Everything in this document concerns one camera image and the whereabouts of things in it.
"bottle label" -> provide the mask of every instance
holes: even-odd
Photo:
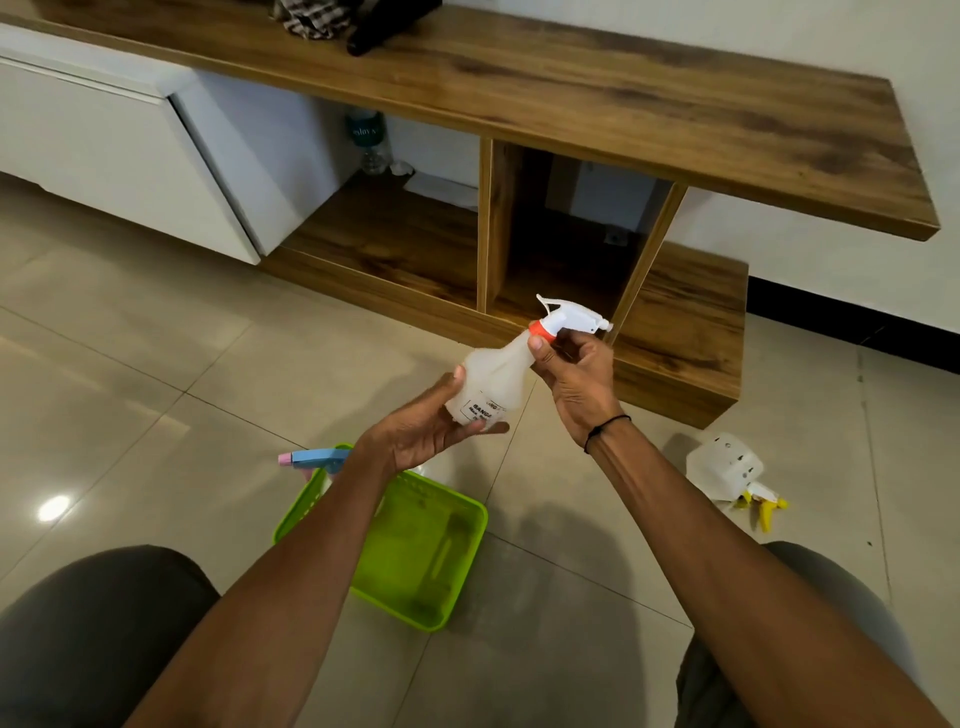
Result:
[[[358,147],[368,149],[383,141],[383,114],[379,111],[366,119],[347,117],[347,129]]]
[[[477,392],[460,408],[460,413],[468,420],[486,420],[489,423],[499,422],[507,414],[507,410],[491,400],[483,392]]]

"right hand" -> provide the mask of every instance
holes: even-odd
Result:
[[[555,345],[571,360],[539,336],[527,342],[536,360],[533,370],[550,387],[561,422],[582,448],[592,429],[623,414],[613,393],[613,349],[595,336],[567,329]]]

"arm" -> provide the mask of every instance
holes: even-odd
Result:
[[[582,446],[594,426],[622,409],[610,348],[576,332],[569,343],[573,362],[542,340],[532,340],[531,349]],[[947,725],[873,642],[723,515],[629,421],[610,423],[588,451],[758,724]]]
[[[463,381],[458,367],[364,433],[326,495],[209,611],[128,726],[293,724],[387,483],[483,429],[456,425],[444,409]]]

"wooden tabletop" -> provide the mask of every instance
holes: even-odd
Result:
[[[939,229],[884,79],[449,6],[356,59],[290,36],[269,5],[0,0],[0,21],[905,237]]]

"hand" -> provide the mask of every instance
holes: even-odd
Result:
[[[531,336],[528,346],[534,371],[550,387],[561,422],[581,448],[592,429],[623,414],[613,393],[613,349],[598,338],[564,328],[554,343],[559,351],[539,336]]]
[[[385,474],[393,477],[401,471],[422,465],[434,455],[472,437],[507,432],[507,423],[496,423],[484,430],[485,422],[475,420],[458,425],[444,405],[464,386],[467,370],[458,366],[447,372],[430,389],[404,404],[367,430],[354,451],[365,451],[382,458]]]

